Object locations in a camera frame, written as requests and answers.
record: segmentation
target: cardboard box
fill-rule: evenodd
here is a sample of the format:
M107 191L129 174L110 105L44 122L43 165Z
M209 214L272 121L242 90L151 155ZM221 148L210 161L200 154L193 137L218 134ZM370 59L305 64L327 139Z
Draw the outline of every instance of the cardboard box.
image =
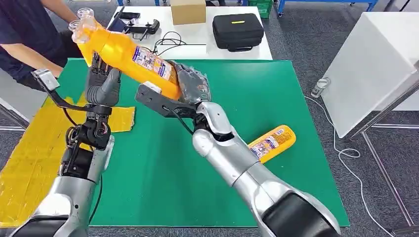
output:
M205 22L205 0L170 0L170 7L174 25Z

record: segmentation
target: green crate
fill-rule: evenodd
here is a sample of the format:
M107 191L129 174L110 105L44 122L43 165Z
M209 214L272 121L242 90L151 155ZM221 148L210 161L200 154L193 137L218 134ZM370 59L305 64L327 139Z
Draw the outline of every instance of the green crate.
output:
M249 0L249 6L257 6L261 18L269 18L272 0Z

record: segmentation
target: dark shirt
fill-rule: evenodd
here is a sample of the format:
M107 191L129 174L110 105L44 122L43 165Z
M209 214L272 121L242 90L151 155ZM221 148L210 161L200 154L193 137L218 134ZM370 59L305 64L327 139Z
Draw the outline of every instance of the dark shirt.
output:
M0 0L0 44L21 43L57 64L65 55L63 42L40 0ZM15 80L34 69L0 46L0 68Z

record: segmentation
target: person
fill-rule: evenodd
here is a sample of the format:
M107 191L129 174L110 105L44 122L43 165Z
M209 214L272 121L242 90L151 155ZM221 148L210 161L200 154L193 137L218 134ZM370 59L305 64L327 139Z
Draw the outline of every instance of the person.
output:
M58 33L45 7L70 23L77 16L62 0L0 0L0 68L18 83L43 91L31 72L57 78L69 57L82 57L71 31Z
M207 6L215 6L210 0L205 1ZM225 6L225 0L218 0L218 5Z

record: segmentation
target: man's arm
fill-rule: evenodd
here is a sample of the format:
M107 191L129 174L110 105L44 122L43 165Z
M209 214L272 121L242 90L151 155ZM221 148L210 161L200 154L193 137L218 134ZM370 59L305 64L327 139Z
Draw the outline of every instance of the man's arm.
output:
M62 0L41 0L41 3L67 23L78 19Z
M13 58L21 61L22 63L25 63L35 69L49 69L56 78L63 71L62 67L49 61L44 56L21 43L0 44L0 46L3 47Z

